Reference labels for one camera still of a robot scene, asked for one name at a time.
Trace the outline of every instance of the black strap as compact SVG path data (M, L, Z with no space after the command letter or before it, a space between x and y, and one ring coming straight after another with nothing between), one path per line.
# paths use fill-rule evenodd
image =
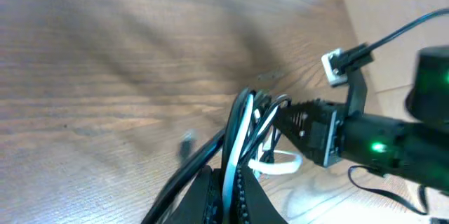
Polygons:
M372 170L370 167L368 166L363 166L363 165L355 165L355 166L351 166L349 167L348 170L348 178L351 181L351 183L353 185L355 185L357 188L368 191L368 192L372 192L384 197L387 197L389 199L393 199L395 202L398 202L399 204L405 206L407 209L411 210L414 213L420 214L420 215L428 215L429 214L429 206L427 205L427 198L426 198L426 186L424 185L420 185L418 187L418 195L420 196L420 203L422 205L422 207L424 208L425 211L420 211L418 209L416 209L410 202L408 202L407 200L405 200L404 198L402 198L401 196L393 193L393 192L389 192L386 190L381 190L381 189L371 189L371 188L366 188L366 187L362 187L360 185L357 185L351 177L351 173L354 169L357 168L362 168L365 169L367 171Z

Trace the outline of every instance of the wooden table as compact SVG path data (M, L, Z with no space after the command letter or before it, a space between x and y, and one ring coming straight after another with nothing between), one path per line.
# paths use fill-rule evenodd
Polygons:
M139 223L186 131L199 147L244 86L344 100L319 58L357 44L343 0L0 4L2 223ZM305 162L262 184L291 223L418 221L350 185L348 166ZM357 179L410 198L401 179Z

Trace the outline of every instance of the green light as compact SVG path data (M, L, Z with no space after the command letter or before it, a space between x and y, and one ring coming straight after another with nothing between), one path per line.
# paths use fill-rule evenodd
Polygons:
M383 143L373 143L371 145L371 149L373 151L379 152L379 153L383 153L385 151L387 151L387 146Z

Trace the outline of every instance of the black cylinder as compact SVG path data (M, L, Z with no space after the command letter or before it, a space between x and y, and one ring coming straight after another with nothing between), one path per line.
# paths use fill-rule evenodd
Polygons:
M348 118L340 130L341 157L449 192L449 134L370 114Z

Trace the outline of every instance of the white strap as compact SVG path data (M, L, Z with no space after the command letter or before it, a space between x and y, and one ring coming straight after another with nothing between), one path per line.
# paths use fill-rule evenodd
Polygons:
M294 156L295 159L291 162L284 162L277 164L267 164L264 162L259 162L254 159L251 159L248 163L248 167L250 167L255 171L259 171L260 173L269 175L290 174L296 172L301 167L302 157L300 154L282 150L274 150L274 152L278 154L288 154Z

